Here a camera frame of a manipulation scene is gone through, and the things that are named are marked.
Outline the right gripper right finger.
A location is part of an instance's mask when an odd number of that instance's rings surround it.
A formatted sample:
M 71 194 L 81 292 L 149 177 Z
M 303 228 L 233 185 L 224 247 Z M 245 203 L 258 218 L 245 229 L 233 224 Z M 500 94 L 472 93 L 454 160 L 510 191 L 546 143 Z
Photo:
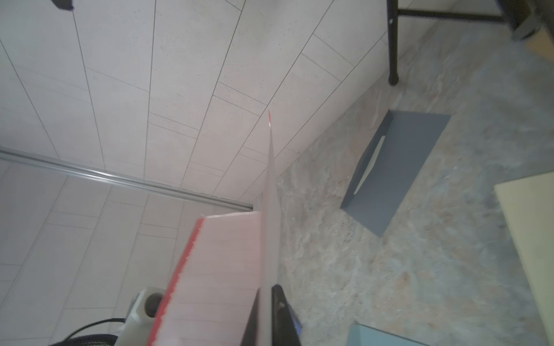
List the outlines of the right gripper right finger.
M 272 294 L 272 346 L 301 346 L 291 309 L 283 288 L 277 284 Z

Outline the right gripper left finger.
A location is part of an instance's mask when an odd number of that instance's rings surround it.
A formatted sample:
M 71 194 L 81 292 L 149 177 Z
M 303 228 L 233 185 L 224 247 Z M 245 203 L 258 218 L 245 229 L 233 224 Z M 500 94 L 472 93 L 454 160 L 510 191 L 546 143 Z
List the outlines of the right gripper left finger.
M 248 322 L 245 327 L 244 334 L 242 336 L 241 346 L 256 346 L 256 339 L 258 334 L 258 301 L 260 290 L 257 290 L 255 294 L 255 300 L 253 302 Z

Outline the teal blue envelope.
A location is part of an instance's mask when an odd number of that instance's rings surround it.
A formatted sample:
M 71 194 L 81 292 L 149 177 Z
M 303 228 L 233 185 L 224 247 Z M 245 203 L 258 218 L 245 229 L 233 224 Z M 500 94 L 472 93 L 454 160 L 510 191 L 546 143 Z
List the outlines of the teal blue envelope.
M 391 334 L 362 324 L 352 324 L 346 341 L 347 346 L 426 346 L 405 337 Z

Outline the white and pink letter paper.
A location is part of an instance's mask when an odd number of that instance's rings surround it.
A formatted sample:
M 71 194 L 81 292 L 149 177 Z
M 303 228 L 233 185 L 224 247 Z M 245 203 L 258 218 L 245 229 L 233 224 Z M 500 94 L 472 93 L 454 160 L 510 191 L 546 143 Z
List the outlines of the white and pink letter paper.
M 268 151 L 262 209 L 197 220 L 170 279 L 148 345 L 239 345 L 253 319 L 254 345 L 273 343 L 281 207 Z

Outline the cream yellow envelope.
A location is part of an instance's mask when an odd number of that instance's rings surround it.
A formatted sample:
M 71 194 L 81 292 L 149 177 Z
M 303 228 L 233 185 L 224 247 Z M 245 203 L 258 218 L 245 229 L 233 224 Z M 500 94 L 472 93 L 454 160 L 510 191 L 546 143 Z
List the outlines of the cream yellow envelope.
M 506 224 L 553 344 L 553 173 L 494 186 Z

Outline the tan kraft envelope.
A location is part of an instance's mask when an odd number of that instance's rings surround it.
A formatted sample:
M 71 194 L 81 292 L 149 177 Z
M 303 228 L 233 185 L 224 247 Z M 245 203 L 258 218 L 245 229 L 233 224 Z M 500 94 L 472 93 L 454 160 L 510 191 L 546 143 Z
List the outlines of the tan kraft envelope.
M 529 40 L 525 47 L 534 54 L 554 63 L 553 39 L 546 29 L 539 30 Z

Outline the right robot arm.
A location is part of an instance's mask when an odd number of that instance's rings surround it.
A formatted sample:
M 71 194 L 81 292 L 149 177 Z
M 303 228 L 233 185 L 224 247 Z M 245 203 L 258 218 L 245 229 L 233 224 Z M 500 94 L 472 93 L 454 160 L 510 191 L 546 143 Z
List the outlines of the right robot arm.
M 137 294 L 129 305 L 124 318 L 110 318 L 93 322 L 74 331 L 57 345 L 145 345 L 154 324 L 154 317 L 160 310 L 165 290 L 145 288 Z M 300 345 L 298 326 L 289 308 L 283 288 L 274 285 L 272 288 L 272 344 Z M 120 335 L 100 333 L 81 333 L 101 324 L 121 323 Z

